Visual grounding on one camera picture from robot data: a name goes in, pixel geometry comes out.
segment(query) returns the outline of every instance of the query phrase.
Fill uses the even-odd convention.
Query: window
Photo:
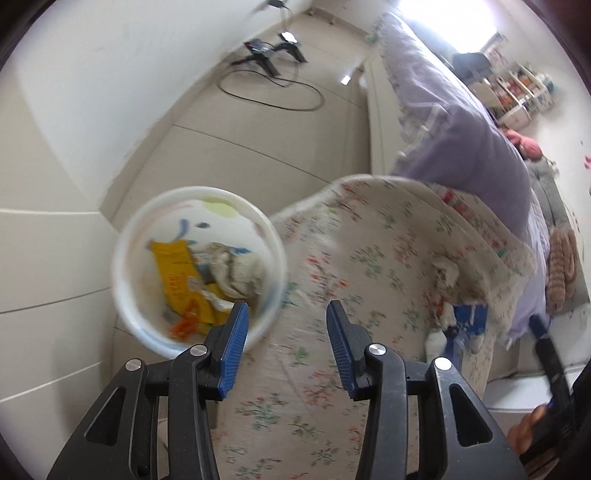
[[[497,33],[483,0],[400,0],[398,9],[435,31],[459,53],[479,51]]]

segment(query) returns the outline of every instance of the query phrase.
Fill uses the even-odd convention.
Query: floral blanket
[[[353,479],[367,402],[342,389],[326,332],[326,305],[405,359],[424,361],[434,267],[459,267],[454,300],[488,304],[482,349],[463,375],[482,395],[498,335],[534,270],[530,249],[476,197],[398,177],[340,179],[273,219],[290,279],[277,322],[244,354],[213,431],[221,478]],[[416,417],[416,405],[410,404]],[[408,470],[418,468],[410,428]]]

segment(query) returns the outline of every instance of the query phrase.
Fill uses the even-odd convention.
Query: purple bedding
[[[403,125],[420,124],[417,140],[392,175],[433,182],[477,195],[538,259],[518,302],[509,337],[527,331],[533,313],[545,314],[545,258],[530,209],[534,197],[527,168],[470,90],[416,37],[387,14],[382,59],[405,113]]]

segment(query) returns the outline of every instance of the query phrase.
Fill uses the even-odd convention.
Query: white bowl
[[[185,187],[153,198],[129,220],[112,263],[115,306],[127,328],[152,351],[175,358],[195,343],[168,334],[164,293],[150,242],[185,238],[194,248],[209,242],[256,252],[265,265],[262,293],[251,315],[244,350],[252,348],[275,320],[287,282],[285,250],[269,219],[252,203],[225,190]]]

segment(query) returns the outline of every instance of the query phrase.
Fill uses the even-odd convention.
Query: pink object
[[[510,129],[503,130],[503,135],[530,160],[539,160],[544,156],[540,144],[533,138],[524,137],[515,130]]]
[[[521,149],[530,160],[539,160],[544,156],[540,144],[530,137],[521,137]]]

